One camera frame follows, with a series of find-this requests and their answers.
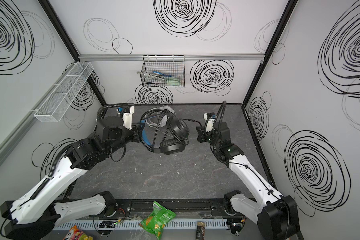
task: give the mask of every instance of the snack package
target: snack package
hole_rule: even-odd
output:
[[[154,233],[160,240],[164,226],[172,220],[176,214],[154,201],[154,211],[139,224],[145,231]]]
[[[92,237],[87,236],[83,231],[74,225],[69,233],[63,238],[63,240],[92,240]]]

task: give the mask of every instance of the mesh basket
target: mesh basket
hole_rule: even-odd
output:
[[[59,122],[93,71],[90,62],[77,62],[34,114],[40,122]]]
[[[144,55],[140,74],[141,83],[165,87],[184,88],[185,70],[183,55]]]

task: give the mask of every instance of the white wall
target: white wall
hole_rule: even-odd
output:
[[[168,8],[160,7],[160,2],[167,1],[104,0],[94,3],[90,0],[55,0],[51,4],[82,55],[217,54],[264,53],[287,0],[168,1]],[[135,89],[141,84],[136,72],[142,69],[142,61],[93,64],[100,69],[97,73],[102,85],[113,90],[105,94],[107,102],[126,102],[135,98]],[[223,88],[209,93],[191,84],[193,75],[189,74],[194,64],[194,61],[185,63],[185,88],[152,91],[153,95],[169,92],[173,95],[170,97],[172,102],[152,100],[149,103],[219,103],[223,100],[241,103],[259,61],[232,61],[233,81],[215,74],[216,71],[213,74],[217,79],[204,78],[203,85]],[[223,69],[226,63],[217,61],[214,64]]]
[[[19,66],[6,71],[13,73],[12,75],[0,75],[0,143],[59,78],[66,65],[72,62],[71,55],[37,0],[5,2],[15,10],[14,12],[29,11],[39,17],[25,12],[27,16],[24,24],[28,23],[31,27],[36,46],[29,66],[25,70],[25,67]],[[50,31],[37,28],[38,25],[33,22],[34,18],[30,16],[37,18],[39,23],[42,21],[43,26],[47,26]],[[53,51],[51,45],[48,45],[51,38],[54,39]],[[1,51],[0,57],[4,56],[8,54]],[[39,182],[40,168],[33,166],[31,160],[36,166],[41,166],[53,146],[55,149],[62,143],[65,146],[67,142],[83,139],[93,131],[100,104],[88,85],[82,88],[74,102],[76,105],[71,105],[60,122],[36,122],[0,166],[0,205],[6,200],[18,199]]]
[[[360,75],[359,4],[300,0],[284,60],[268,64],[247,105],[307,240],[360,239],[360,77],[351,77]]]

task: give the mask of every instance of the headphones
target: headphones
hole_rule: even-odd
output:
[[[147,138],[146,132],[143,129],[141,131],[141,142],[143,145],[151,152],[154,153],[163,153],[165,155],[174,154],[177,152],[182,152],[185,149],[185,146],[188,145],[188,135],[189,135],[189,128],[187,124],[183,121],[183,119],[178,118],[173,112],[169,111],[168,109],[151,109],[148,112],[144,113],[142,118],[140,119],[140,123],[145,123],[145,121],[149,118],[153,118],[158,116],[158,123],[156,126],[156,133],[158,131],[158,127],[162,126],[162,120],[166,117],[166,126],[167,131],[163,140],[160,142],[159,148],[154,148],[154,143],[156,140],[156,134],[153,140],[153,144]],[[174,138],[165,139],[167,137],[167,133],[170,132]]]

